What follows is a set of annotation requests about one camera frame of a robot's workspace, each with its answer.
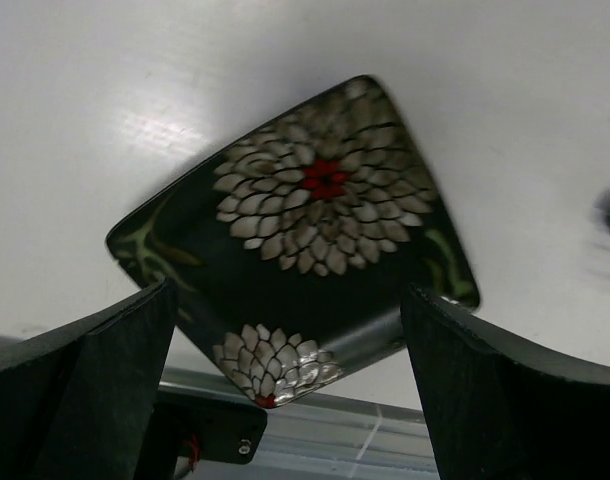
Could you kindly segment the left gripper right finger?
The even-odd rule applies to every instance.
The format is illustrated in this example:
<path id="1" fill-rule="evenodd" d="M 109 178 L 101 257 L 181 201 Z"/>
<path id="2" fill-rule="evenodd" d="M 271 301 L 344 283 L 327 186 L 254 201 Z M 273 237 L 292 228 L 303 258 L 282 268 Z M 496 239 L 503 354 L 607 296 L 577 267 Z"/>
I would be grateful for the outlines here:
<path id="1" fill-rule="evenodd" d="M 610 479 L 610 367 L 415 285 L 401 323 L 440 478 Z"/>

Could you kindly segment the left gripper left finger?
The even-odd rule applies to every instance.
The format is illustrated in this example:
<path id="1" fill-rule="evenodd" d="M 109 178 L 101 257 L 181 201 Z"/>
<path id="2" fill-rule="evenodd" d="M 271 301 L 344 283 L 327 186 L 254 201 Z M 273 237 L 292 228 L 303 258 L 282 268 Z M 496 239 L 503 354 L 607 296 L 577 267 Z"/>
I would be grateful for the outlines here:
<path id="1" fill-rule="evenodd" d="M 0 479 L 131 479 L 177 316 L 169 280 L 0 347 Z"/>

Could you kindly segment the black floral square plate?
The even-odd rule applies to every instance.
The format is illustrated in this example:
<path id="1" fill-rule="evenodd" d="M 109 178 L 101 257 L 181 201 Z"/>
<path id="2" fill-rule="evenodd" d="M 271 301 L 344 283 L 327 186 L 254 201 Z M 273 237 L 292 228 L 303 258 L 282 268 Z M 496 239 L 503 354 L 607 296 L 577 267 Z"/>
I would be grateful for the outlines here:
<path id="1" fill-rule="evenodd" d="M 264 409 L 404 349 L 409 284 L 481 302 L 439 187 L 369 75 L 218 151 L 106 245 L 138 286 L 176 283 L 179 329 Z"/>

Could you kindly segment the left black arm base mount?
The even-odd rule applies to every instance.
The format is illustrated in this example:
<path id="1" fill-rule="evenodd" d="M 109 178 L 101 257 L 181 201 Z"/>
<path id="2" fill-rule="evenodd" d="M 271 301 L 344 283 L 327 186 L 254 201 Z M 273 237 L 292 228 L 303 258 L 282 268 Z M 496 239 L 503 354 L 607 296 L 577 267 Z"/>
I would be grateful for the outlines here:
<path id="1" fill-rule="evenodd" d="M 141 448 L 137 479 L 185 479 L 201 460 L 250 463 L 267 426 L 254 406 L 191 394 L 157 395 Z"/>

